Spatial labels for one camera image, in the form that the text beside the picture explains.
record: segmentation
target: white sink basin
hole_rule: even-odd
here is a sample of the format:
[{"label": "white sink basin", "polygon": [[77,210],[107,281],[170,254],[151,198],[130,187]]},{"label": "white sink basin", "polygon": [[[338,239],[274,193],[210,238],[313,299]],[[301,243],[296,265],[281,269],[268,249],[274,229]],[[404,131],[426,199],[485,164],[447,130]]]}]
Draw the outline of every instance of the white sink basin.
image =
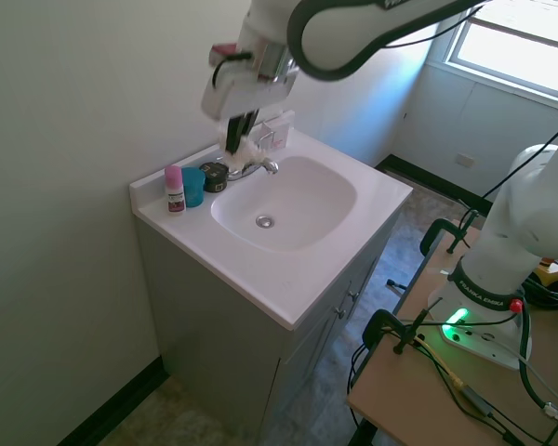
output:
[{"label": "white sink basin", "polygon": [[[338,172],[310,158],[290,156],[279,162],[276,175],[261,168],[249,181],[238,180],[215,200],[211,212],[223,228],[249,243],[296,251],[324,239],[356,199],[355,187]],[[269,220],[258,225],[260,217],[271,225]]]},{"label": "white sink basin", "polygon": [[[176,165],[219,156],[214,146]],[[163,170],[131,184],[130,198],[135,216],[291,330],[411,188],[295,130],[271,158],[276,175],[261,168],[182,216],[167,212]]]}]

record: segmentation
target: wooden table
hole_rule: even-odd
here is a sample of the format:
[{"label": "wooden table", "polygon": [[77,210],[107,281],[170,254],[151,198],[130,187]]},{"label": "wooden table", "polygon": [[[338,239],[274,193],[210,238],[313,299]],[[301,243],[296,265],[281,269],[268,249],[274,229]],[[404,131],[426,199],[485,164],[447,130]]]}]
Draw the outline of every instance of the wooden table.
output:
[{"label": "wooden table", "polygon": [[[478,235],[479,230],[470,230],[468,242],[471,244]],[[448,254],[445,250],[452,240],[452,236],[446,234],[432,248],[395,311],[399,319],[414,319],[426,307],[428,295],[445,282],[441,271],[452,270],[465,253],[467,249],[460,245],[455,254]],[[533,308],[531,315],[531,362],[558,391],[558,311]],[[420,327],[418,332],[426,335],[426,341],[464,382],[531,434],[542,440],[548,437],[555,423],[529,398],[518,372],[448,345],[438,330]],[[348,404],[364,417],[366,425],[371,424],[410,446],[507,444],[499,434],[471,420],[458,409],[430,360],[413,348],[406,348],[402,355],[396,355],[392,352],[394,345],[395,339],[385,335],[375,346],[347,399]],[[535,377],[531,378],[531,383],[541,398],[558,405]],[[525,445],[537,444],[514,427],[512,431]],[[558,435],[552,444],[558,445]]]}]

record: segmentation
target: vanity cabinet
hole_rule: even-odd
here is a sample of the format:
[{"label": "vanity cabinet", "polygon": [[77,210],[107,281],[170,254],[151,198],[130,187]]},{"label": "vanity cabinet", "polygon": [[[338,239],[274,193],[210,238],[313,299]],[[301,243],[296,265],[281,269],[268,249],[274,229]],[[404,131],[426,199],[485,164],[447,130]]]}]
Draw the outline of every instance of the vanity cabinet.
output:
[{"label": "vanity cabinet", "polygon": [[137,219],[167,372],[246,444],[258,444],[364,298],[398,214],[327,284],[293,330]]}]

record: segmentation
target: green led light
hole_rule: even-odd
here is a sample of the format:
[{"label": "green led light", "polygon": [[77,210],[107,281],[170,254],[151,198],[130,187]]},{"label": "green led light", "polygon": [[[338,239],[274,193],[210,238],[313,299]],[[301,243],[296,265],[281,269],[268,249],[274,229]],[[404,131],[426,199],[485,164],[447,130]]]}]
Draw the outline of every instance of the green led light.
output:
[{"label": "green led light", "polygon": [[[453,314],[450,318],[448,318],[448,323],[457,323],[459,322],[461,319],[464,319],[465,316],[467,316],[469,314],[469,311],[465,308],[459,308],[455,314]],[[447,332],[449,330],[451,330],[453,327],[451,327],[450,325],[443,325],[443,332]]]}]

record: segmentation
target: pink deodorant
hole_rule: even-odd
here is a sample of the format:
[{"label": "pink deodorant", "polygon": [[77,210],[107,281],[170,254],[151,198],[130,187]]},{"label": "pink deodorant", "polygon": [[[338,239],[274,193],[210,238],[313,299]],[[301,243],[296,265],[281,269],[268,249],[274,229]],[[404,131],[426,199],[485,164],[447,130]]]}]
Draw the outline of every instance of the pink deodorant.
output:
[{"label": "pink deodorant", "polygon": [[176,165],[166,167],[167,210],[170,214],[180,215],[186,210],[182,169]]}]

